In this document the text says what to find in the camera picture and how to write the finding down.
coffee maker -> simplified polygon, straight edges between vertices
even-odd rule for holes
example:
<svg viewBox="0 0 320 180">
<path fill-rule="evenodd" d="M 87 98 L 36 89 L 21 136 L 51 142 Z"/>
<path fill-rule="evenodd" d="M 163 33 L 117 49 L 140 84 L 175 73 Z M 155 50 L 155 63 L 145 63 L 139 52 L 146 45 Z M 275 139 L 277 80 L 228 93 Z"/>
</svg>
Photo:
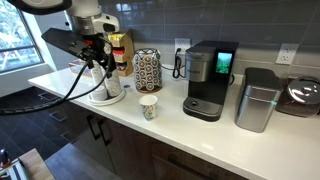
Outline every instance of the coffee maker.
<svg viewBox="0 0 320 180">
<path fill-rule="evenodd" d="M 220 119 L 238 44 L 202 41 L 186 50 L 186 114 L 210 122 Z"/>
</svg>

gray tile backsplash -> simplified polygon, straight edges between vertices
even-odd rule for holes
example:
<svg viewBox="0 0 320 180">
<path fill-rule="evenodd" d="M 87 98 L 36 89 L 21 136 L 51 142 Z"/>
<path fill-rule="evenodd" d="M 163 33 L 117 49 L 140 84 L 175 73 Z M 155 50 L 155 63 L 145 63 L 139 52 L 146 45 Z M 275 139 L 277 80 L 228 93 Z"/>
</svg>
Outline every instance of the gray tile backsplash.
<svg viewBox="0 0 320 180">
<path fill-rule="evenodd" d="M 279 76 L 320 77 L 320 0 L 99 0 L 105 13 L 133 32 L 135 49 L 156 48 L 174 63 L 174 39 L 238 41 L 233 72 L 272 69 Z M 63 26 L 63 15 L 38 17 L 42 31 Z M 275 64 L 282 43 L 300 44 L 292 65 Z M 68 56 L 55 53 L 60 64 Z"/>
</svg>

electrical outlet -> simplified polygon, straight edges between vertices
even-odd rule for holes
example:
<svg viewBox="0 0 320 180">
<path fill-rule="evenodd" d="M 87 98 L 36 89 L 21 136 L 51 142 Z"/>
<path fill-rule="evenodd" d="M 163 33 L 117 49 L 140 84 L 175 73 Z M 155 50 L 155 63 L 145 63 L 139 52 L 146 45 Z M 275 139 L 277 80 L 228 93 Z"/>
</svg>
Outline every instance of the electrical outlet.
<svg viewBox="0 0 320 180">
<path fill-rule="evenodd" d="M 186 54 L 186 50 L 189 49 L 190 46 L 191 46 L 191 39 L 176 38 L 175 45 L 174 45 L 174 52 L 176 52 L 178 48 L 181 48 L 181 51 L 178 52 L 178 54 L 180 55 Z"/>
<path fill-rule="evenodd" d="M 277 64 L 291 64 L 299 44 L 282 44 L 277 58 Z"/>
</svg>

paper cup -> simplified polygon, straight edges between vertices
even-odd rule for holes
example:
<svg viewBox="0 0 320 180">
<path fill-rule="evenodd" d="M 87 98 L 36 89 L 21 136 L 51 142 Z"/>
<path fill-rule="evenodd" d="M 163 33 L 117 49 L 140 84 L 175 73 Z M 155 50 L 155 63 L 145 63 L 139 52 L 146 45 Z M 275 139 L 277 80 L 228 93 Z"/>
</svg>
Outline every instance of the paper cup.
<svg viewBox="0 0 320 180">
<path fill-rule="evenodd" d="M 157 116 L 157 102 L 158 98 L 154 95 L 145 95 L 139 99 L 142 106 L 143 115 L 146 120 L 150 121 Z"/>
</svg>

kitchen counter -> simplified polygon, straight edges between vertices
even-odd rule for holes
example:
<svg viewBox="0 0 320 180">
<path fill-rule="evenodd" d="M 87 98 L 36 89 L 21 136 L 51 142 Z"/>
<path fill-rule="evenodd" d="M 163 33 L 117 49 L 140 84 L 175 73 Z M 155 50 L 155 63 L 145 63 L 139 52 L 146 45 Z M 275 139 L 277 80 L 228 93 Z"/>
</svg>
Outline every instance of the kitchen counter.
<svg viewBox="0 0 320 180">
<path fill-rule="evenodd" d="M 63 96 L 75 78 L 70 69 L 64 69 L 29 82 Z M 240 82 L 237 77 L 229 88 L 217 122 L 186 115 L 182 103 L 188 82 L 169 75 L 163 75 L 163 88 L 154 93 L 159 101 L 158 116 L 153 121 L 146 121 L 142 115 L 138 99 L 144 94 L 135 90 L 132 77 L 121 78 L 121 84 L 130 88 L 116 104 L 95 107 L 86 96 L 72 102 L 249 179 L 320 179 L 320 117 L 306 119 L 275 111 L 265 132 L 241 129 L 234 123 Z M 82 77 L 71 96 L 91 87 L 91 78 Z"/>
</svg>

